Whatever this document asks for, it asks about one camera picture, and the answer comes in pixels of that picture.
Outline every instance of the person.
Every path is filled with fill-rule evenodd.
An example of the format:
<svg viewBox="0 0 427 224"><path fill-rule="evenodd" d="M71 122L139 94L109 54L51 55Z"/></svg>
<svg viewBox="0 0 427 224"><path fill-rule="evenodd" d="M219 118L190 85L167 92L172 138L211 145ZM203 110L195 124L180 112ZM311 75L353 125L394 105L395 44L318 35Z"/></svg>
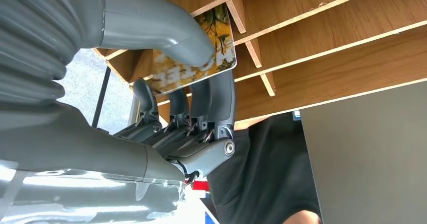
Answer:
<svg viewBox="0 0 427 224"><path fill-rule="evenodd" d="M234 155L207 177L221 224L321 223L303 127L292 113L235 131L234 141Z"/></svg>

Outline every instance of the metal bolt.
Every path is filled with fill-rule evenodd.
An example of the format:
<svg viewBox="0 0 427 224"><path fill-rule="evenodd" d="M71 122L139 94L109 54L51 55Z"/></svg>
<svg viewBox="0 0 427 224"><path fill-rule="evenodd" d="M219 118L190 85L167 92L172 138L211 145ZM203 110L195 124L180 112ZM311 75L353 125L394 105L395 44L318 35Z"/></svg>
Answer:
<svg viewBox="0 0 427 224"><path fill-rule="evenodd" d="M234 142L233 141L227 141L224 145L224 153L227 156L231 156L234 154Z"/></svg>
<svg viewBox="0 0 427 224"><path fill-rule="evenodd" d="M159 125L153 125L153 132L156 133L158 131L162 130L162 127Z"/></svg>

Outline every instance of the wooden shelf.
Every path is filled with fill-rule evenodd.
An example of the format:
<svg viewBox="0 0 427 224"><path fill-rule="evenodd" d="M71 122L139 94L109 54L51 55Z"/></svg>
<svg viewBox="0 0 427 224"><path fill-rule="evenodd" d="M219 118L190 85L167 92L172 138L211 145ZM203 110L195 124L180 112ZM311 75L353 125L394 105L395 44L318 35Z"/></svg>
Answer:
<svg viewBox="0 0 427 224"><path fill-rule="evenodd" d="M241 44L350 0L243 0L246 33L235 33Z"/></svg>
<svg viewBox="0 0 427 224"><path fill-rule="evenodd" d="M262 67L239 62L236 81L427 24L427 0L351 0L258 39Z"/></svg>
<svg viewBox="0 0 427 224"><path fill-rule="evenodd" d="M169 1L193 16L227 4L237 124L427 79L427 0ZM129 84L152 77L152 50L98 52Z"/></svg>

